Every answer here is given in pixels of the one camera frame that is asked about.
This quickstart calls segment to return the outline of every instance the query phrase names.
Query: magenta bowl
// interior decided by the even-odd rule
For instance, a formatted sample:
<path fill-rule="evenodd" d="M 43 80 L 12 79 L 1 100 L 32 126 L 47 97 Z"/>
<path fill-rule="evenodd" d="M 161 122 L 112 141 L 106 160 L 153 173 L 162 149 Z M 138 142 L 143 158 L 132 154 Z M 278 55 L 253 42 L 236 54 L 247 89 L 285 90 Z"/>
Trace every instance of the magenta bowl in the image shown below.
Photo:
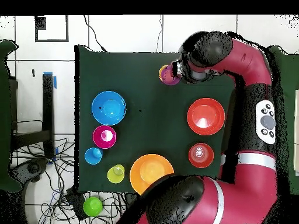
<path fill-rule="evenodd" d="M 101 149 L 109 149 L 116 142 L 115 130 L 108 125 L 101 125 L 95 129 L 92 139 L 96 146 Z"/>

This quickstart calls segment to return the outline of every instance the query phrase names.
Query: red bowl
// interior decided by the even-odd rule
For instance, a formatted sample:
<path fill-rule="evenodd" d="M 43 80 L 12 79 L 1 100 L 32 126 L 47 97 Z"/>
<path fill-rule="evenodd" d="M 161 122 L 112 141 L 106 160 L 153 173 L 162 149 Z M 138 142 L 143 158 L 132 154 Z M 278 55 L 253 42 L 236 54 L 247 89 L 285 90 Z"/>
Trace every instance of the red bowl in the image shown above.
<path fill-rule="evenodd" d="M 187 121 L 192 131 L 199 135 L 212 135 L 224 124 L 225 113 L 222 105 L 211 98 L 201 98 L 188 109 Z"/>
<path fill-rule="evenodd" d="M 191 147 L 188 157 L 192 165 L 205 168 L 212 163 L 214 152 L 207 144 L 197 143 Z"/>

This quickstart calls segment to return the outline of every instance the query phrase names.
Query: power strip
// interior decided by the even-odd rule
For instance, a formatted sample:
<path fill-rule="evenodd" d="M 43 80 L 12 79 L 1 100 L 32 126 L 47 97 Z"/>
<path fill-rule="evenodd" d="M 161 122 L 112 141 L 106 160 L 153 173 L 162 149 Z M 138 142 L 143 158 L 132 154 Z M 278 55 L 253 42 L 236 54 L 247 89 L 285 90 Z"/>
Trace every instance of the power strip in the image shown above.
<path fill-rule="evenodd" d="M 83 194 L 74 193 L 71 187 L 67 189 L 67 194 L 65 197 L 67 198 L 68 203 L 73 206 L 74 212 L 78 217 L 79 221 L 89 218 L 89 216 L 83 210 L 83 204 L 85 202 Z"/>

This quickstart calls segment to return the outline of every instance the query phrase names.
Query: dark green table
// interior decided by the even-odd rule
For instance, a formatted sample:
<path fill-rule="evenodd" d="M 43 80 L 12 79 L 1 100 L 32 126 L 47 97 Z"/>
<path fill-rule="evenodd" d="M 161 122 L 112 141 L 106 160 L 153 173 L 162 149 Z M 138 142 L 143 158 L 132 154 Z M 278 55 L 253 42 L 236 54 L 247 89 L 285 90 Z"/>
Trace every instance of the dark green table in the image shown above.
<path fill-rule="evenodd" d="M 233 81 L 223 75 L 198 85 L 162 84 L 159 69 L 177 57 L 175 53 L 92 52 L 79 46 L 79 191 L 133 193 L 130 169 L 140 156 L 149 153 L 167 158 L 178 174 L 218 175 L 223 128 L 212 136 L 197 135 L 187 124 L 187 111 L 202 97 L 216 99 L 226 111 Z M 127 112 L 112 126 L 117 134 L 115 145 L 104 150 L 100 163 L 92 166 L 84 154 L 95 147 L 92 133 L 100 123 L 94 119 L 91 105 L 106 90 L 122 95 Z M 188 160 L 189 149 L 198 142 L 209 144 L 214 151 L 214 160 L 205 169 L 192 166 Z M 112 184 L 107 171 L 116 164 L 125 167 L 126 175 L 121 183 Z"/>

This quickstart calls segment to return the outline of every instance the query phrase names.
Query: blue cup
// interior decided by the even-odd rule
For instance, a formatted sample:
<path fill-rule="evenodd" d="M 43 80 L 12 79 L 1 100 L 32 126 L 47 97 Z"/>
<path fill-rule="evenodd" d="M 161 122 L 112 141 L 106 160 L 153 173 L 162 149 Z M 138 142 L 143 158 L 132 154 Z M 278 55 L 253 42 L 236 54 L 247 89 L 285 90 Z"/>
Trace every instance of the blue cup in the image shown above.
<path fill-rule="evenodd" d="M 126 114 L 126 102 L 118 93 L 104 91 L 94 98 L 91 110 L 97 122 L 103 125 L 115 125 Z"/>
<path fill-rule="evenodd" d="M 100 162 L 103 156 L 103 151 L 98 148 L 90 148 L 85 152 L 85 160 L 90 165 L 95 165 Z"/>

